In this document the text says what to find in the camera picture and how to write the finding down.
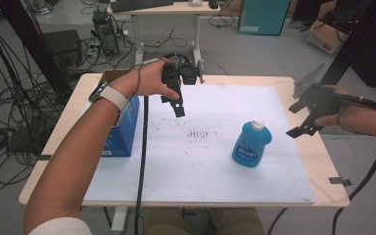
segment table leg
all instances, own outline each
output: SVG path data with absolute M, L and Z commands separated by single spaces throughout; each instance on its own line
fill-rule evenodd
M 194 64 L 196 66 L 199 61 L 203 62 L 200 52 L 200 15 L 198 14 L 195 15 L 195 40 L 192 44 L 194 51 Z
M 143 62 L 143 44 L 140 42 L 139 38 L 139 22 L 137 20 L 137 16 L 131 15 L 132 25 L 133 25 L 133 33 L 136 43 L 136 58 L 135 58 L 135 65 L 140 65 Z
M 110 234 L 123 234 L 124 225 L 126 224 L 127 207 L 117 207 L 115 210 L 115 216 L 112 222 L 112 229 Z

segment bottle label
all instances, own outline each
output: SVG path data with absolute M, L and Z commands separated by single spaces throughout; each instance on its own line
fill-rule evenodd
M 255 161 L 259 157 L 255 150 L 244 143 L 237 146 L 236 152 L 239 154 L 238 157 L 243 160 Z

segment pants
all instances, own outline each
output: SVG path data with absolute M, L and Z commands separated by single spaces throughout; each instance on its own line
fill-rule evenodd
M 264 235 L 255 209 L 209 209 L 207 235 Z M 144 235 L 189 235 L 180 209 L 144 209 Z

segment wooden table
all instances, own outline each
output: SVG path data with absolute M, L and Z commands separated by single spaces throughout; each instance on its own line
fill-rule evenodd
M 74 92 L 72 93 L 68 104 L 56 125 L 53 134 L 51 135 L 47 145 L 43 150 L 43 155 L 52 155 L 57 147 L 60 145 L 63 138 L 71 129 L 73 124 L 77 121 L 83 111 L 83 107 L 87 103 L 87 98 L 95 85 L 100 80 L 99 73 L 85 74 L 78 82 Z M 236 84 L 247 86 L 272 86 L 277 91 L 279 100 L 285 112 L 286 120 L 289 126 L 295 127 L 302 123 L 307 116 L 307 111 L 301 111 L 297 114 L 292 114 L 288 108 L 295 102 L 292 98 L 294 81 L 289 77 L 274 77 L 274 76 L 227 76 L 227 75 L 205 75 L 205 83 L 207 84 Z M 302 159 L 305 173 L 309 180 L 310 188 L 313 193 L 314 203 L 310 205 L 271 205 L 260 204 L 259 202 L 251 204 L 243 204 L 244 207 L 333 207 L 342 208 L 349 205 L 350 201 L 348 195 L 341 184 L 331 184 L 329 177 L 337 177 L 338 173 L 334 168 L 333 163 L 325 149 L 325 146 L 316 133 L 314 136 L 301 136 L 295 140 L 299 155 Z M 42 171 L 47 165 L 48 161 L 39 161 L 31 176 L 29 177 L 23 191 L 20 195 L 20 202 L 26 204 L 27 200 L 36 185 Z M 84 200 L 85 206 L 104 206 L 104 207 L 133 207 L 135 205 L 136 197 L 132 202 L 121 201 L 92 201 Z M 153 202 L 151 206 L 166 206 L 158 205 Z M 176 204 L 169 203 L 168 206 L 176 206 Z M 185 206 L 223 206 L 222 203 L 214 205 L 187 204 Z

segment watch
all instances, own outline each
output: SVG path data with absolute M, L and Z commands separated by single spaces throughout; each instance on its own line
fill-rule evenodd
M 120 92 L 110 87 L 106 81 L 99 83 L 96 89 L 94 89 L 94 91 L 91 93 L 88 100 L 91 103 L 94 103 L 100 98 L 105 98 L 114 103 L 121 113 L 127 105 L 127 99 Z

